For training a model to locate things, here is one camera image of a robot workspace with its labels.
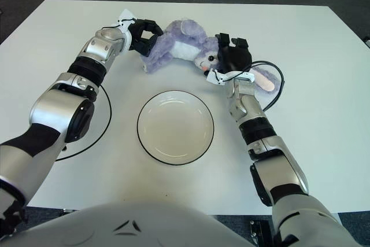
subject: plush bunny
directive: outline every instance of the plush bunny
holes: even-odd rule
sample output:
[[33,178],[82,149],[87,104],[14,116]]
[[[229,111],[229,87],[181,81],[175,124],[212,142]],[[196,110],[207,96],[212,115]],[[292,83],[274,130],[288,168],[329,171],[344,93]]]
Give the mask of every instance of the plush bunny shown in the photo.
[[[216,37],[208,37],[204,29],[194,20],[175,20],[159,36],[148,57],[142,56],[144,70],[152,73],[173,58],[192,61],[202,71],[215,68],[219,62],[219,43]],[[255,75],[258,89],[268,94],[277,92],[280,80],[272,73],[255,67],[250,70]]]

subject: plate rim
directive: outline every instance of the plate rim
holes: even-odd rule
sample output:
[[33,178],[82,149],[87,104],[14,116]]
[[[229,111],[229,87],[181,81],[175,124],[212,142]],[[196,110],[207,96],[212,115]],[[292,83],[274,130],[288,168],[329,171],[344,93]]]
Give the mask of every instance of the plate rim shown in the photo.
[[[160,94],[163,94],[163,93],[167,93],[167,92],[183,92],[183,93],[187,93],[187,94],[190,94],[190,95],[192,95],[193,97],[195,97],[195,98],[197,98],[198,100],[200,100],[205,106],[206,106],[206,108],[207,108],[207,110],[208,110],[208,112],[209,112],[209,114],[210,114],[210,118],[211,118],[211,120],[212,120],[212,127],[213,127],[213,129],[212,129],[212,137],[211,137],[211,139],[210,139],[210,142],[209,142],[209,145],[208,145],[208,147],[205,149],[205,151],[200,155],[200,156],[198,156],[196,159],[193,159],[193,160],[191,160],[191,161],[189,161],[189,162],[186,162],[186,163],[181,163],[181,164],[173,164],[173,163],[169,163],[169,162],[164,162],[164,161],[162,161],[162,160],[160,160],[160,159],[158,159],[158,158],[156,158],[156,157],[154,157],[145,147],[144,147],[144,144],[143,144],[143,142],[141,141],[141,139],[140,139],[140,135],[139,135],[139,118],[140,118],[140,115],[141,115],[141,112],[143,111],[143,109],[144,109],[144,107],[147,105],[147,103],[149,102],[149,101],[151,101],[153,98],[155,98],[156,96],[158,96],[158,95],[160,95]],[[139,142],[140,142],[140,144],[142,145],[142,147],[144,148],[144,150],[145,150],[145,152],[147,153],[147,154],[149,154],[149,156],[151,156],[152,158],[154,158],[155,160],[157,160],[157,161],[159,161],[159,162],[161,162],[161,163],[164,163],[164,164],[167,164],[167,165],[172,165],[172,166],[181,166],[181,165],[186,165],[186,164],[189,164],[189,163],[193,163],[195,160],[198,160],[199,158],[201,158],[207,151],[208,151],[208,149],[209,149],[209,147],[211,146],[211,144],[212,144],[212,141],[213,141],[213,137],[214,137],[214,120],[213,120],[213,116],[212,116],[212,113],[210,112],[210,110],[209,110],[209,108],[208,108],[208,106],[207,106],[207,104],[205,104],[204,103],[204,101],[203,100],[201,100],[200,98],[198,98],[196,95],[194,95],[194,94],[192,94],[192,93],[189,93],[189,92],[187,92],[187,91],[183,91],[183,90],[166,90],[166,91],[163,91],[163,92],[160,92],[160,93],[158,93],[158,94],[156,94],[156,95],[154,95],[154,96],[152,96],[150,99],[148,99],[145,103],[144,103],[144,105],[143,105],[143,107],[141,108],[141,110],[140,110],[140,112],[139,112],[139,115],[138,115],[138,119],[137,119],[137,121],[136,121],[136,133],[137,133],[137,135],[138,135],[138,139],[139,139]]]

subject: black cable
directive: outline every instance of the black cable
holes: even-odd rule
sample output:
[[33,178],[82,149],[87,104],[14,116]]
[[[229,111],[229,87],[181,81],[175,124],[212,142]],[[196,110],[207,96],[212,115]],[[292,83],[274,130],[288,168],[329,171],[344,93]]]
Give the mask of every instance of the black cable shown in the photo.
[[227,80],[224,80],[224,82],[226,82],[226,81],[230,81],[230,80],[232,80],[232,79],[234,79],[234,78],[236,78],[236,77],[238,77],[239,75],[241,75],[241,74],[243,74],[244,72],[246,72],[246,71],[248,71],[248,70],[250,70],[250,69],[252,69],[252,68],[254,68],[254,67],[256,67],[256,66],[260,66],[260,65],[268,65],[268,66],[271,66],[271,67],[273,67],[273,68],[275,68],[277,71],[278,71],[278,73],[279,73],[279,75],[280,75],[280,78],[281,78],[281,84],[280,84],[280,88],[279,88],[279,91],[277,92],[277,95],[275,96],[275,98],[273,98],[273,100],[263,109],[264,110],[264,112],[266,112],[268,109],[270,109],[277,101],[278,101],[278,99],[280,98],[280,96],[281,96],[281,94],[282,94],[282,92],[283,92],[283,87],[284,87],[284,84],[285,84],[285,79],[284,79],[284,75],[283,75],[283,72],[279,69],[279,67],[278,66],[276,66],[274,63],[271,63],[271,62],[269,62],[269,61],[255,61],[255,62],[253,62],[251,65],[249,65],[249,66],[247,66],[247,67],[245,67],[244,69],[243,69],[243,71],[242,72],[240,72],[239,74],[237,74],[237,75],[235,75],[235,76],[233,76],[232,78],[229,78],[229,79],[227,79]]
[[71,158],[73,156],[77,156],[78,154],[80,153],[83,153],[84,151],[86,150],[89,150],[89,148],[91,148],[92,146],[94,146],[104,135],[104,133],[106,132],[106,130],[108,129],[109,125],[110,125],[110,121],[112,119],[112,104],[110,103],[110,99],[109,99],[109,96],[108,96],[108,93],[105,91],[104,87],[102,85],[100,85],[100,87],[103,89],[105,95],[106,95],[106,99],[108,100],[108,104],[109,104],[109,120],[108,120],[108,123],[106,124],[106,127],[103,131],[103,133],[98,137],[98,139],[96,139],[90,146],[84,148],[83,150],[77,152],[77,153],[74,153],[70,156],[66,156],[66,157],[62,157],[62,158],[58,158],[56,159],[56,161],[61,161],[61,160],[65,160],[65,159],[68,159],[68,158]]
[[[124,19],[124,20],[121,20],[121,22],[123,22],[123,21],[130,21],[130,20],[135,21],[135,18],[132,18],[132,19]],[[120,26],[120,25],[121,25],[121,24],[116,25],[116,26],[104,26],[104,27],[102,27],[102,29],[106,29],[106,28],[116,28],[116,27],[118,27],[118,26]]]
[[219,77],[217,76],[217,72],[214,69],[212,69],[212,72],[214,72],[214,76],[216,77],[216,80],[220,81]]

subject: silver robot arm segment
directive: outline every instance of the silver robot arm segment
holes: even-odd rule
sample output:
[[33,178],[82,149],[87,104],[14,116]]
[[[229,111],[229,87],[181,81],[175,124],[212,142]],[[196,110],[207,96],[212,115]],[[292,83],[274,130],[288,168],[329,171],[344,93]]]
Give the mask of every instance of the silver robot arm segment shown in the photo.
[[[141,38],[148,29],[154,34],[150,41]],[[129,50],[148,56],[161,34],[154,21],[137,20],[130,11],[123,11],[115,24],[95,33],[68,71],[35,102],[29,129],[0,144],[0,238],[24,219],[23,207],[66,144],[88,131],[99,86],[114,59]]]
[[237,77],[227,84],[229,112],[247,143],[253,182],[261,201],[272,206],[277,246],[360,246],[309,195],[304,173],[277,136],[254,96],[254,84]]

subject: white tabletop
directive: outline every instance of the white tabletop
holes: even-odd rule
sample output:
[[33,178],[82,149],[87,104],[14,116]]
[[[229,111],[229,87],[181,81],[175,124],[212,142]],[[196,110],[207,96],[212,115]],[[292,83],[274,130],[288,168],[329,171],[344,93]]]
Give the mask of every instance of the white tabletop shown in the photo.
[[[267,116],[306,173],[310,193],[332,212],[370,209],[370,50],[328,7],[44,1],[0,45],[0,141],[28,128],[35,100],[124,8],[162,28],[186,17],[210,36],[246,38],[253,60],[272,61],[286,76],[285,91]],[[29,205],[82,209],[163,198],[208,214],[271,213],[256,194],[252,161],[223,88],[207,83],[195,66],[177,61],[148,75],[131,51],[116,59],[103,85],[113,105],[106,135],[89,151],[55,163]],[[188,165],[156,161],[137,137],[141,107],[165,90],[196,95],[214,118],[209,150]],[[62,155],[81,150],[101,133],[108,119],[102,93],[95,106],[88,134]]]

